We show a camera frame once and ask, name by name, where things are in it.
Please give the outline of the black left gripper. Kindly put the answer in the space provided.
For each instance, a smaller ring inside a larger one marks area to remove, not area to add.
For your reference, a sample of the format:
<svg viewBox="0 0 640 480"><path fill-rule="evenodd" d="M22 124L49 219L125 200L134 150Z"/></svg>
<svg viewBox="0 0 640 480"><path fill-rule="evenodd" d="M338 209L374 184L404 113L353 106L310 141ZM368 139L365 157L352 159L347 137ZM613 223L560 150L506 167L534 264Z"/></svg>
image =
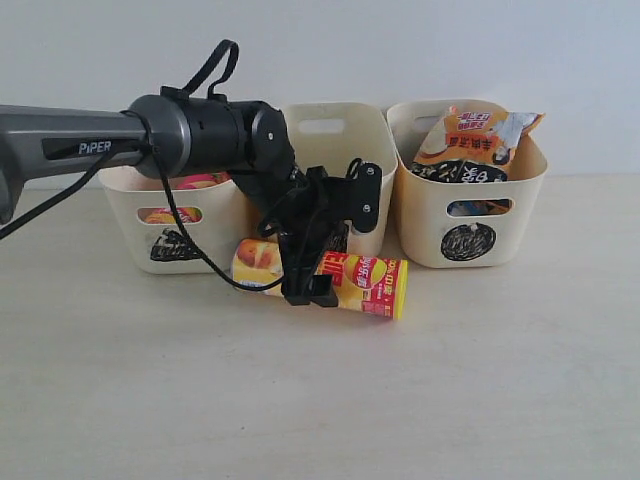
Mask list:
<svg viewBox="0 0 640 480"><path fill-rule="evenodd" d="M333 176L323 167L291 167L283 176L257 172L257 234L276 238L281 271L270 283L282 285L292 306L338 305L333 276L315 268L346 229L349 189L349 175Z"/></svg>

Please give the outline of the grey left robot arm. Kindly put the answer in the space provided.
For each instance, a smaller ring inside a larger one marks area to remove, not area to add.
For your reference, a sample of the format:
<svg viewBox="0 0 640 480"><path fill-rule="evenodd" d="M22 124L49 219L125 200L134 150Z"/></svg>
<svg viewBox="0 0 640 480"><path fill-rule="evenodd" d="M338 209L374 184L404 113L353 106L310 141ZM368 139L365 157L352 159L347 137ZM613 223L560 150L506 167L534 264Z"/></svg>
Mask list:
<svg viewBox="0 0 640 480"><path fill-rule="evenodd" d="M283 113L262 101L214 96L145 95L119 112L5 105L1 109L1 233L9 236L65 199L58 193L25 214L16 206L34 179L76 174L83 186L99 171L129 166L168 183L225 172L262 213L283 272L276 286L293 306L334 307L331 278L319 272L348 220L336 206L351 181L319 168L302 171Z"/></svg>

